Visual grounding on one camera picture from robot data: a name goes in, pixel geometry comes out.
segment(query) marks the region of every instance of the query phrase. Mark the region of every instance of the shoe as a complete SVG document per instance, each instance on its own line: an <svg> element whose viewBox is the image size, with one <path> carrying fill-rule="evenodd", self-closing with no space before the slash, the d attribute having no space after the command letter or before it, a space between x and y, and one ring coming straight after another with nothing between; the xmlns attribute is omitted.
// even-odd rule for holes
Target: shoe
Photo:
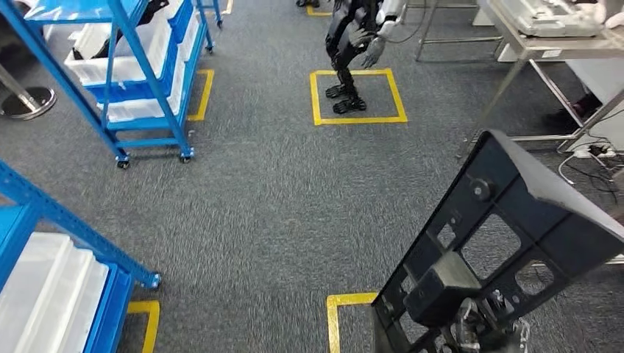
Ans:
<svg viewBox="0 0 624 353"><path fill-rule="evenodd" d="M581 120L585 120L598 109L602 103L593 94L586 94L583 98L579 99L572 108L576 111L576 114L581 117ZM551 127L560 131L562 134L571 134L578 129L578 124L570 116L565 109L560 109L557 113L546 114L542 116L542 123L545 126Z"/></svg>

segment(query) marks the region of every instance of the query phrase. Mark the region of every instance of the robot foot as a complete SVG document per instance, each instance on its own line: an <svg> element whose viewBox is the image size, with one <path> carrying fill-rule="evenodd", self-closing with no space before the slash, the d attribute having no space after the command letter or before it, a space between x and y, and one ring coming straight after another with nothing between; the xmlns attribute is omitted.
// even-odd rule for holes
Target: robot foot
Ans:
<svg viewBox="0 0 624 353"><path fill-rule="evenodd" d="M312 5L312 7L321 6L319 0L297 0L298 7L304 7L305 5Z"/></svg>
<svg viewBox="0 0 624 353"><path fill-rule="evenodd" d="M344 85L335 85L325 90L325 96L332 99L345 94L347 94L347 88Z"/></svg>
<svg viewBox="0 0 624 353"><path fill-rule="evenodd" d="M345 114L355 110L366 110L366 102L362 98L349 98L333 105L333 112L336 114Z"/></svg>

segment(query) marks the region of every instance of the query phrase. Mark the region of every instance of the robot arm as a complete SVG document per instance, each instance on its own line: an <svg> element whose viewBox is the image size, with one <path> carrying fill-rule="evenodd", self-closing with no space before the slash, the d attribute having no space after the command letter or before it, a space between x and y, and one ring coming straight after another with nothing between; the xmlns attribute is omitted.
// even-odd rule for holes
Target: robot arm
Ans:
<svg viewBox="0 0 624 353"><path fill-rule="evenodd" d="M400 24L401 15L405 13L406 6L407 0L385 0L382 3L375 18L379 30L366 50L366 58L362 63L364 68L370 68L377 63L386 48L386 41L390 38L394 28Z"/></svg>
<svg viewBox="0 0 624 353"><path fill-rule="evenodd" d="M375 21L381 26L377 31L377 36L387 40L392 31L401 22L401 16L405 13L407 0L385 0L377 13Z"/></svg>

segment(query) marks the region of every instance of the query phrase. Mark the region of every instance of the stanchion base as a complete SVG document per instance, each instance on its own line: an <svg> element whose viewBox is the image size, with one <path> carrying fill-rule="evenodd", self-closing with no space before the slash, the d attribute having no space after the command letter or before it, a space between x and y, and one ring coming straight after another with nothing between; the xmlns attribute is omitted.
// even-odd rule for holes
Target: stanchion base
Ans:
<svg viewBox="0 0 624 353"><path fill-rule="evenodd" d="M0 104L0 116L15 120L30 120L50 110L57 101L57 96L51 88L32 87L26 88L26 91L39 103L38 109L31 111L12 93Z"/></svg>

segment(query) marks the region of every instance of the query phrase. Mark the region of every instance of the person's foot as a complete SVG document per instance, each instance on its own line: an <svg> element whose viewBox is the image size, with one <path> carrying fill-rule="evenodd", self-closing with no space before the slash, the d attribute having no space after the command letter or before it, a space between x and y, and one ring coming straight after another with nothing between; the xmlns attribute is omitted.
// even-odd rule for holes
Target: person's foot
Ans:
<svg viewBox="0 0 624 353"><path fill-rule="evenodd" d="M590 117L602 103L593 94L586 94L583 98L572 105L577 115L582 120ZM577 123L565 109L560 109L557 113L546 114L542 116L542 122L545 126L557 129L561 133L572 133L578 129Z"/></svg>
<svg viewBox="0 0 624 353"><path fill-rule="evenodd" d="M336 114L345 114L354 110L366 110L366 102L360 97L349 98L333 105L333 112Z"/></svg>

